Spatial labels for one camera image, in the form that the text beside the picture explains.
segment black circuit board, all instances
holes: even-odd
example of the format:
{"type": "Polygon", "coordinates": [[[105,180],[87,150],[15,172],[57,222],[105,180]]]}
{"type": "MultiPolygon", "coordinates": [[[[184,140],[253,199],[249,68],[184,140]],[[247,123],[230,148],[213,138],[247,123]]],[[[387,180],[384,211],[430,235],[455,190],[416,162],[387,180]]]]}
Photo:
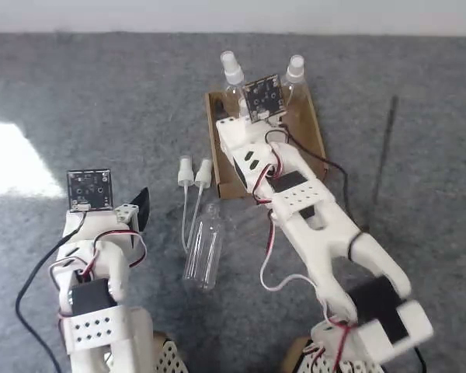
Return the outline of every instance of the black circuit board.
{"type": "Polygon", "coordinates": [[[243,94],[252,123],[284,112],[285,102],[281,92],[280,77],[270,75],[244,85],[243,94]]]}
{"type": "Polygon", "coordinates": [[[69,210],[105,211],[113,209],[109,169],[68,171],[69,210]]]}

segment gray carpet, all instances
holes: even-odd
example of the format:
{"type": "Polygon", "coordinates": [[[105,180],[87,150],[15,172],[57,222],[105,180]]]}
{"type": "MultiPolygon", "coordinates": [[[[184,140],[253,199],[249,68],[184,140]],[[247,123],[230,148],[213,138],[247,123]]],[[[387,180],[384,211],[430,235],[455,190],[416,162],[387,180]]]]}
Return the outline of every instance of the gray carpet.
{"type": "MultiPolygon", "coordinates": [[[[176,339],[191,372],[273,372],[321,311],[305,284],[276,294],[262,289],[265,211],[250,200],[221,202],[228,233],[217,288],[193,294],[180,280],[177,159],[209,154],[203,95],[221,86],[219,54],[227,48],[252,79],[282,72],[294,53],[306,57],[326,147],[350,173],[358,218],[368,205],[388,101],[400,95],[372,232],[410,276],[435,328],[423,346],[429,371],[466,372],[466,39],[0,35],[0,123],[22,131],[62,187],[66,169],[110,167],[118,203],[150,188],[150,255],[131,273],[129,302],[146,307],[155,328],[176,339]]],[[[14,147],[0,145],[13,156],[14,147]]],[[[23,175],[14,170],[23,169],[21,161],[12,159],[0,178],[23,175]]],[[[338,174],[329,186],[341,200],[338,174]]],[[[0,194],[0,372],[53,370],[16,320],[13,302],[58,240],[66,207],[63,197],[0,194]]],[[[278,235],[269,281],[296,270],[301,261],[278,235]]],[[[336,273],[346,286],[364,276],[340,262],[336,273]]],[[[43,270],[23,311],[67,371],[56,310],[43,270]]],[[[407,355],[389,371],[415,372],[415,364],[407,355]]]]}

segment white wire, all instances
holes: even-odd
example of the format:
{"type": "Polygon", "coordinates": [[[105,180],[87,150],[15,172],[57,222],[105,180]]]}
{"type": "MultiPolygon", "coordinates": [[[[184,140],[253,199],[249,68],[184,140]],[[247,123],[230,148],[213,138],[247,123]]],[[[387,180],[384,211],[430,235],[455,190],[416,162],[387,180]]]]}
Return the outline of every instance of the white wire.
{"type": "Polygon", "coordinates": [[[183,205],[183,218],[181,219],[181,245],[185,253],[188,253],[188,248],[185,240],[185,220],[186,220],[186,204],[188,203],[188,185],[183,186],[185,192],[185,204],[183,205]]]}
{"type": "Polygon", "coordinates": [[[193,229],[195,228],[196,214],[199,211],[200,198],[202,197],[202,193],[203,193],[203,184],[201,183],[200,186],[199,186],[199,195],[196,198],[195,209],[193,211],[192,225],[190,226],[190,231],[188,232],[188,241],[186,241],[186,248],[187,249],[190,247],[190,243],[192,241],[193,229]]]}
{"type": "MultiPolygon", "coordinates": [[[[145,241],[143,240],[143,237],[141,236],[140,233],[137,233],[137,232],[111,232],[111,233],[107,233],[106,235],[104,235],[103,237],[101,237],[101,239],[103,239],[104,237],[107,237],[109,235],[135,235],[137,236],[139,239],[140,239],[140,243],[141,245],[143,246],[143,249],[144,249],[144,255],[143,257],[141,258],[141,261],[143,261],[146,257],[147,257],[147,254],[148,254],[148,248],[147,248],[147,245],[145,245],[145,241]]],[[[88,265],[86,266],[86,268],[83,270],[83,272],[81,273],[81,276],[84,277],[86,275],[86,271],[87,269],[89,269],[90,267],[92,268],[94,262],[96,261],[96,258],[98,257],[99,255],[99,252],[100,252],[100,249],[98,247],[95,248],[95,254],[93,254],[93,258],[89,261],[88,265]]]]}
{"type": "Polygon", "coordinates": [[[59,264],[62,264],[63,262],[67,262],[67,261],[78,261],[78,262],[81,262],[84,266],[88,266],[88,264],[83,260],[81,259],[79,256],[66,256],[65,258],[62,258],[62,259],[59,259],[59,260],[56,260],[55,262],[53,262],[49,267],[48,267],[48,273],[50,275],[50,278],[52,279],[52,281],[54,282],[54,285],[56,287],[56,289],[59,290],[59,284],[57,283],[57,280],[55,280],[55,276],[54,276],[54,268],[56,266],[58,266],[59,264]]]}
{"type": "Polygon", "coordinates": [[[274,244],[274,233],[275,233],[275,226],[274,223],[271,222],[272,225],[272,233],[270,237],[270,247],[268,247],[268,251],[266,254],[266,258],[264,259],[263,265],[261,266],[261,271],[259,272],[259,278],[261,280],[261,284],[267,291],[280,291],[285,287],[286,284],[288,284],[292,280],[304,280],[307,281],[311,286],[314,288],[316,294],[318,293],[318,287],[314,283],[313,280],[311,280],[309,277],[304,276],[303,274],[291,274],[290,276],[286,276],[277,286],[267,286],[266,283],[264,282],[264,270],[266,269],[266,266],[268,262],[270,261],[271,253],[273,252],[273,244],[274,244]]]}

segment cardboard base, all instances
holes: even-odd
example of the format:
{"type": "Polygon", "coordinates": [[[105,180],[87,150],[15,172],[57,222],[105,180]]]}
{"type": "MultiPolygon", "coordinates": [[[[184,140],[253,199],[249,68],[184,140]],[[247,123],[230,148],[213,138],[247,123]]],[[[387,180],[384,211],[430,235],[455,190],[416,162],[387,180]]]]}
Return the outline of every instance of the cardboard base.
{"type": "MultiPolygon", "coordinates": [[[[214,181],[217,187],[217,195],[221,199],[240,198],[248,196],[242,182],[239,180],[235,169],[230,164],[226,155],[221,150],[219,134],[217,133],[216,121],[227,116],[221,112],[221,92],[210,92],[205,96],[207,117],[209,120],[210,146],[214,163],[214,181]]],[[[292,135],[303,146],[321,157],[325,157],[321,132],[312,103],[311,93],[307,90],[305,100],[298,107],[298,116],[287,115],[283,122],[288,125],[292,135]]],[[[301,153],[318,178],[324,178],[327,165],[312,158],[310,155],[301,153]]]]}
{"type": "Polygon", "coordinates": [[[297,338],[288,350],[281,363],[281,373],[296,373],[302,358],[302,350],[307,346],[310,337],[297,338]]]}

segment plastic bottle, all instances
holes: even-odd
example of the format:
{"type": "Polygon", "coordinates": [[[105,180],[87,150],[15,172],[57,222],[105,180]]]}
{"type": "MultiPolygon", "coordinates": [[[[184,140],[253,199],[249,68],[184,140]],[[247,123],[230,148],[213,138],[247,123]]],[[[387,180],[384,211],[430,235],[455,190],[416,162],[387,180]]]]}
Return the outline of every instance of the plastic bottle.
{"type": "Polygon", "coordinates": [[[223,91],[224,109],[229,116],[238,117],[240,111],[238,101],[243,97],[242,87],[245,84],[245,76],[232,51],[224,51],[221,54],[221,62],[226,77],[223,91]]]}
{"type": "Polygon", "coordinates": [[[219,206],[208,204],[193,232],[183,280],[192,288],[208,291],[216,284],[217,268],[224,236],[219,206]]]}
{"type": "Polygon", "coordinates": [[[304,77],[304,58],[295,54],[290,59],[287,73],[281,79],[283,97],[287,114],[283,121],[289,124],[298,122],[300,118],[301,105],[306,100],[307,83],[304,77]]]}

